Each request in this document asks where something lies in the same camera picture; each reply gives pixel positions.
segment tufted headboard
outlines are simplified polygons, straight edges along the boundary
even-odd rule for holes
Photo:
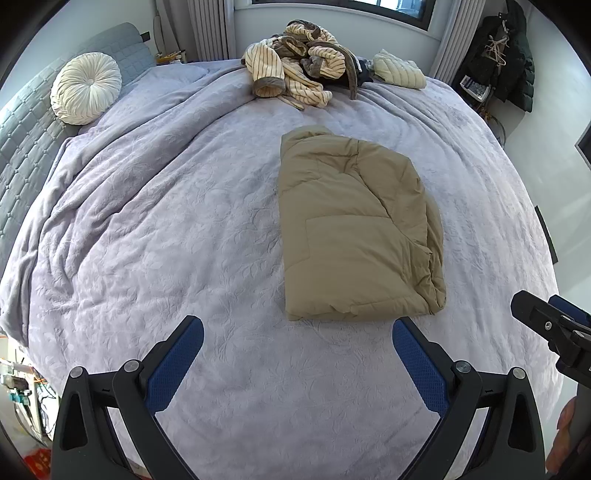
[[[61,144],[79,130],[53,113],[51,85],[68,60],[91,51],[106,53],[117,61],[124,86],[156,65],[138,30],[123,23],[49,64],[0,110],[0,275]]]

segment gray blanket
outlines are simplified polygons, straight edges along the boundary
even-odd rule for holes
[[[478,369],[525,367],[544,419],[555,360],[509,303],[556,282],[527,192],[480,117],[436,80],[365,85],[356,101],[335,88],[304,112],[253,99],[251,83],[237,61],[156,67],[69,141],[0,284],[1,325],[37,368],[61,389],[74,366],[119,368],[195,314],[203,348],[158,419],[200,478],[396,478],[438,417],[394,352],[392,322],[285,318],[281,135],[322,124],[410,157],[441,211],[448,287],[445,309],[418,325]]]

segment black coat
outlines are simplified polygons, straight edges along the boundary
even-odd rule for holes
[[[470,48],[460,65],[452,86],[460,91],[460,82],[468,75],[483,85],[495,87],[495,96],[509,100],[526,112],[531,112],[534,101],[534,60],[527,41],[527,20],[521,6],[514,0],[506,0],[507,11],[502,17],[486,17],[476,30]],[[502,28],[502,20],[509,30],[509,41],[504,50],[506,65],[500,73],[494,60],[482,56],[489,42]]]

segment metal screw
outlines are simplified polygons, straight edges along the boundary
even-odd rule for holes
[[[523,370],[522,368],[514,368],[513,369],[513,376],[515,378],[519,378],[520,380],[523,380],[525,378],[525,370]]]
[[[74,367],[72,370],[70,370],[70,376],[72,378],[78,378],[82,375],[83,371],[84,370],[82,370],[82,367]]]
[[[468,362],[460,360],[459,362],[456,362],[456,369],[460,373],[467,374],[470,370],[472,370],[472,366]]]
[[[139,368],[139,362],[137,360],[128,360],[123,366],[123,370],[126,372],[135,372]]]

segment red object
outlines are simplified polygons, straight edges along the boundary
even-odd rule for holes
[[[51,450],[39,448],[27,455],[25,463],[39,480],[49,480],[51,474]]]

